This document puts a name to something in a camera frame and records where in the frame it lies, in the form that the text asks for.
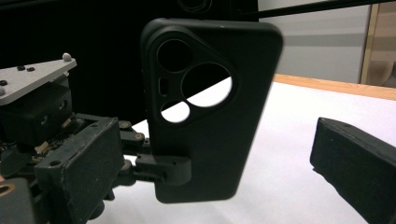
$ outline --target black phone case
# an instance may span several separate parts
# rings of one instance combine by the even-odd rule
[[[190,182],[155,184],[160,202],[235,195],[282,47],[282,35],[270,23],[156,19],[147,24],[141,53],[152,154],[191,159]],[[187,100],[191,93],[183,85],[196,67],[207,68],[200,70],[201,80],[210,81],[217,70],[205,64],[226,71],[233,85],[222,102],[200,107]],[[171,102],[187,104],[189,116],[167,121],[162,111]]]

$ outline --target white tabletop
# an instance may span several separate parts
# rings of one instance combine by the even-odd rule
[[[116,199],[105,202],[105,212],[89,223],[367,223],[313,171],[309,157],[319,117],[396,146],[396,101],[274,82],[234,197],[163,204],[152,183],[138,181],[115,188]],[[134,128],[149,136],[145,121]]]

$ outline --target circular camera hole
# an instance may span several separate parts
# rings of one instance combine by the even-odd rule
[[[189,66],[192,60],[192,52],[183,41],[168,40],[158,49],[157,60],[165,70],[179,72]]]
[[[189,71],[183,79],[182,90],[193,105],[208,107],[227,98],[232,85],[230,74],[223,66],[205,63]]]
[[[180,123],[190,115],[190,108],[184,102],[170,102],[162,109],[163,118],[172,123]]]

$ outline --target black rod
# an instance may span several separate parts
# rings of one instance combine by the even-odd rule
[[[329,0],[317,3],[303,4],[293,7],[281,7],[264,11],[242,13],[236,15],[237,20],[251,20],[278,16],[287,16],[294,14],[302,14],[308,12],[317,12],[324,10],[332,10],[344,7],[360,7],[365,5],[394,2],[395,0]]]

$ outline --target gray wall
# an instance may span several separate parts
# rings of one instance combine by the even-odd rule
[[[259,10],[313,3],[259,0]],[[260,19],[280,28],[285,47],[277,73],[359,83],[370,7]]]

